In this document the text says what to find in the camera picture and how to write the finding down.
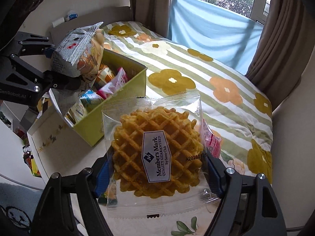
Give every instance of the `bed sheet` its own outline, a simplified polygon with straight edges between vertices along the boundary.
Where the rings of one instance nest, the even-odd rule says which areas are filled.
[[[197,88],[204,119],[222,138],[220,159],[224,165],[242,175],[264,173],[272,183],[271,104],[246,77],[138,22],[116,22],[103,30],[104,48],[147,66],[148,97]]]

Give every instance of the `metal bolt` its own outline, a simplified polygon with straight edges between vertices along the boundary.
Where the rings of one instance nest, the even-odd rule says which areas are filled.
[[[40,87],[36,85],[36,86],[34,87],[34,90],[35,90],[35,92],[40,92]]]
[[[58,177],[59,177],[59,173],[57,173],[57,172],[51,175],[52,179],[56,179]]]
[[[233,168],[227,168],[226,171],[229,174],[234,174],[235,173],[235,170]]]
[[[265,178],[266,178],[265,174],[263,174],[263,173],[258,174],[258,177],[259,177],[260,179],[265,179]]]
[[[82,172],[87,175],[87,174],[90,174],[92,172],[92,169],[91,168],[84,168],[82,170]]]

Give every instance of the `waffle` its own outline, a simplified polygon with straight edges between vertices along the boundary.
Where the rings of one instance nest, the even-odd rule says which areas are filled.
[[[188,119],[189,112],[176,112],[158,107],[135,111],[120,117],[122,126],[115,129],[113,163],[114,179],[120,181],[120,190],[134,191],[135,196],[173,196],[175,190],[186,193],[190,186],[199,184],[201,160],[187,160],[201,154],[204,147],[200,134],[194,130],[196,120]],[[143,132],[164,130],[171,157],[170,181],[149,183],[141,160]]]

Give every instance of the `floral bedspread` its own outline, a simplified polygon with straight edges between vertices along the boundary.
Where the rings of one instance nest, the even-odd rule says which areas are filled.
[[[243,175],[264,173],[272,183],[271,104],[246,77],[205,54],[160,37],[141,23],[116,22],[103,29],[104,48],[147,66],[148,97],[197,88],[204,119],[222,138],[223,163]]]

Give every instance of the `pink snack package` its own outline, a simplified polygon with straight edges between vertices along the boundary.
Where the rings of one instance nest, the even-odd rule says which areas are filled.
[[[203,125],[204,125],[204,137],[206,139],[206,146],[211,152],[212,156],[215,158],[220,157],[221,152],[221,146],[220,143],[222,139],[220,137],[215,136],[209,126],[207,125],[206,121],[203,119]]]
[[[117,90],[122,88],[128,81],[129,78],[125,70],[121,67],[118,70],[118,74],[114,77],[114,79],[112,79],[109,83],[100,88],[96,93],[103,99],[106,99],[114,94]]]

